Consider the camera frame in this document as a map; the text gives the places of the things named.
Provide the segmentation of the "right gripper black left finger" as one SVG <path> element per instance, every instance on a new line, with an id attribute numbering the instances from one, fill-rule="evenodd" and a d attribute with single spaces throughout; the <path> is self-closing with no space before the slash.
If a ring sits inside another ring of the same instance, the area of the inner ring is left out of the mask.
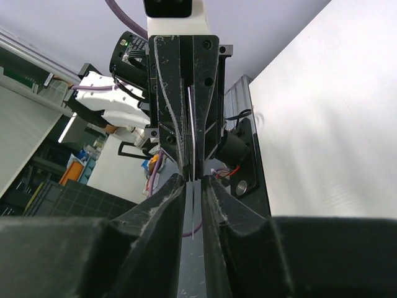
<path id="1" fill-rule="evenodd" d="M 176 297 L 186 182 L 116 219 L 2 217 L 2 297 Z"/>

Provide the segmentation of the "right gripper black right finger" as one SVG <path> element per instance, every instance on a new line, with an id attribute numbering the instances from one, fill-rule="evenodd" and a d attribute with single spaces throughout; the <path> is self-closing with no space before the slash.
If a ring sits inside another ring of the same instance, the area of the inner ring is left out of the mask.
<path id="1" fill-rule="evenodd" d="M 208 297 L 395 297 L 396 221 L 269 217 L 202 179 Z"/>

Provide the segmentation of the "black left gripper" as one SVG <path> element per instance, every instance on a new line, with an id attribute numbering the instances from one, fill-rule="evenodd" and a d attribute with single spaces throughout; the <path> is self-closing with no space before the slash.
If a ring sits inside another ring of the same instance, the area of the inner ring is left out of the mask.
<path id="1" fill-rule="evenodd" d="M 189 176 L 187 88 L 192 88 L 195 175 L 201 179 L 223 135 L 225 65 L 233 47 L 215 35 L 157 35 L 146 54 L 150 126 L 158 129 L 162 151 L 184 179 Z"/>

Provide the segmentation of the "dark grey credit card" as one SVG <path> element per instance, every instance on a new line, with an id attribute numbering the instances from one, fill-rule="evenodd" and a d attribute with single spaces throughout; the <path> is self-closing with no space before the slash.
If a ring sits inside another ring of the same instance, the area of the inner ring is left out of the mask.
<path id="1" fill-rule="evenodd" d="M 191 134 L 191 182 L 192 182 L 192 231 L 191 237 L 194 239 L 194 230 L 195 230 L 195 169 L 196 169 L 196 134 L 195 134 L 195 127 L 194 127 L 194 112 L 193 112 L 193 98 L 192 98 L 192 88 L 189 86 L 187 88 L 187 95 L 188 95 L 188 104 L 189 104 L 189 124 L 190 124 L 190 134 Z"/>

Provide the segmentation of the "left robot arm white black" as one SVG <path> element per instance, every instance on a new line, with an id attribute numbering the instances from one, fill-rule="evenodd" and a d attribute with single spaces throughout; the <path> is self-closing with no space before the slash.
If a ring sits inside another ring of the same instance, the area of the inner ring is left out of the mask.
<path id="1" fill-rule="evenodd" d="M 184 179 L 204 175 L 225 121 L 225 62 L 232 45 L 216 35 L 125 32 L 112 54 L 110 76 L 87 67 L 67 106 L 98 126 L 135 127 L 156 138 Z"/>

